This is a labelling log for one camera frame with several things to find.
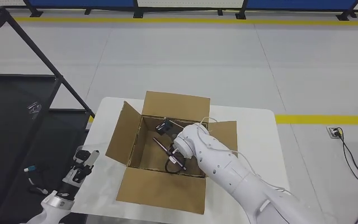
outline yellow floor line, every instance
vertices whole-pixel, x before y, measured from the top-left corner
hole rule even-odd
[[[200,24],[274,24],[357,26],[358,21],[305,21],[305,20],[236,20],[235,18],[66,18],[66,17],[15,17],[17,22],[86,22],[86,23],[200,23]]]
[[[346,124],[358,125],[358,116],[349,115],[275,115],[277,124]]]

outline white table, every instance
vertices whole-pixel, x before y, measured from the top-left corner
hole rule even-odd
[[[241,206],[209,178],[204,215],[116,201],[126,167],[105,153],[124,101],[142,111],[144,100],[106,97],[101,101],[84,148],[99,150],[100,156],[76,195],[72,212],[175,224],[249,223]],[[218,121],[236,120],[239,151],[266,181],[289,189],[273,112],[211,105],[210,116]]]

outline power outlet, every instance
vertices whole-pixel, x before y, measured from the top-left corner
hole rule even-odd
[[[330,136],[330,138],[332,139],[339,139],[339,136],[336,136],[336,129],[337,127],[326,127],[327,128],[327,131],[328,131],[328,134]]]

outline open cardboard box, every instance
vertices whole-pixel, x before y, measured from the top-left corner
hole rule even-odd
[[[172,142],[160,136],[155,127],[170,118],[185,127],[209,116],[210,99],[197,96],[147,92],[142,115],[124,102],[106,156],[126,165],[116,200],[204,214],[205,174],[196,158],[186,160],[186,171],[165,172],[168,156],[155,143],[167,148]],[[208,123],[210,135],[228,148],[237,149],[236,122]],[[175,165],[170,170],[177,170]]]

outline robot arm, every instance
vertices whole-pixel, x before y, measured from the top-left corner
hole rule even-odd
[[[98,150],[92,153],[79,150],[73,157],[71,170],[62,179],[61,187],[54,190],[42,202],[43,211],[30,219],[27,224],[58,224],[71,213],[74,196],[77,194],[86,176],[92,172],[93,164],[100,155]]]
[[[247,170],[201,124],[186,126],[174,140],[174,145],[185,158],[196,157],[199,168],[242,206],[251,224],[257,223],[265,205],[274,207],[284,223],[321,223],[319,217],[294,196],[278,192]]]

